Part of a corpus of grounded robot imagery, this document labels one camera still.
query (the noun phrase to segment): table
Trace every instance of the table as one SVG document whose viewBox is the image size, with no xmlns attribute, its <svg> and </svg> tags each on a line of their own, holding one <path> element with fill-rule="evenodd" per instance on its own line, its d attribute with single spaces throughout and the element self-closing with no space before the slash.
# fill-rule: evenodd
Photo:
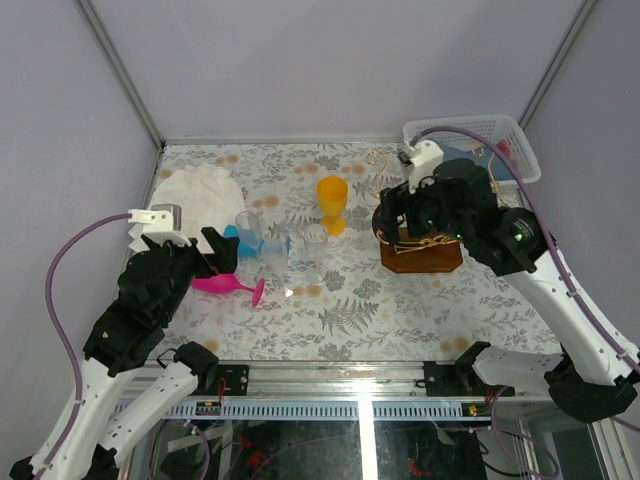
<svg viewBox="0 0 640 480">
<path fill-rule="evenodd" d="M 517 351 L 560 351 L 533 308 L 504 280 L 468 257 L 450 274 L 397 275 L 380 264 L 371 231 L 381 163 L 364 159 L 374 148 L 389 155 L 383 187 L 404 180 L 398 144 L 175 145 L 166 148 L 156 186 L 174 171 L 201 162 L 224 166 L 242 187 L 245 205 L 270 234 L 289 235 L 292 249 L 282 284 L 267 281 L 252 308 L 248 292 L 189 291 L 156 352 L 198 341 L 227 360 L 446 360 L 474 341 Z M 347 229 L 331 237 L 326 285 L 307 286 L 310 266 L 301 239 L 317 222 L 315 185 L 340 175 L 349 184 Z M 517 202 L 507 196 L 507 202 Z M 241 261 L 238 277 L 254 280 Z"/>
</svg>

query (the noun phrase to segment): gray wall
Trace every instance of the gray wall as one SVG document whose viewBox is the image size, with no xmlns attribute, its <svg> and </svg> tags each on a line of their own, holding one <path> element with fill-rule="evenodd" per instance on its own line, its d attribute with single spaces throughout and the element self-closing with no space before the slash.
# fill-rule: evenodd
<svg viewBox="0 0 640 480">
<path fill-rule="evenodd" d="M 581 0 L 94 0 L 166 138 L 520 116 Z"/>
<path fill-rule="evenodd" d="M 72 391 L 44 307 L 55 252 L 137 207 L 154 150 L 70 0 L 9 0 L 0 16 L 0 477 L 34 452 Z M 80 349 L 113 296 L 126 224 L 65 258 L 59 316 Z"/>
<path fill-rule="evenodd" d="M 578 278 L 640 344 L 640 2 L 600 2 L 533 118 L 534 193 Z M 640 400 L 628 412 L 640 424 Z M 629 435 L 640 467 L 640 436 Z"/>
</svg>

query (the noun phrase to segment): white plastic basket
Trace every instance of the white plastic basket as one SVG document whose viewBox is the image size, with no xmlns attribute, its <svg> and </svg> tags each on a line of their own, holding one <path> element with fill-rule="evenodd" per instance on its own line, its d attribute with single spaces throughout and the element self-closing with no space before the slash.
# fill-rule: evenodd
<svg viewBox="0 0 640 480">
<path fill-rule="evenodd" d="M 408 145 L 409 141 L 422 130 L 444 125 L 466 128 L 496 144 L 505 139 L 511 147 L 511 158 L 518 166 L 518 171 L 525 183 L 533 183 L 540 180 L 541 172 L 538 159 L 533 153 L 524 132 L 513 117 L 509 115 L 475 115 L 472 117 L 416 120 L 415 122 L 407 123 L 403 127 L 404 142 Z M 478 145 L 478 142 L 474 139 L 458 133 L 432 133 L 429 138 L 437 143 L 443 143 L 463 151 L 471 151 Z M 515 180 L 502 180 L 498 181 L 498 184 L 500 188 L 515 189 L 517 187 Z"/>
</svg>

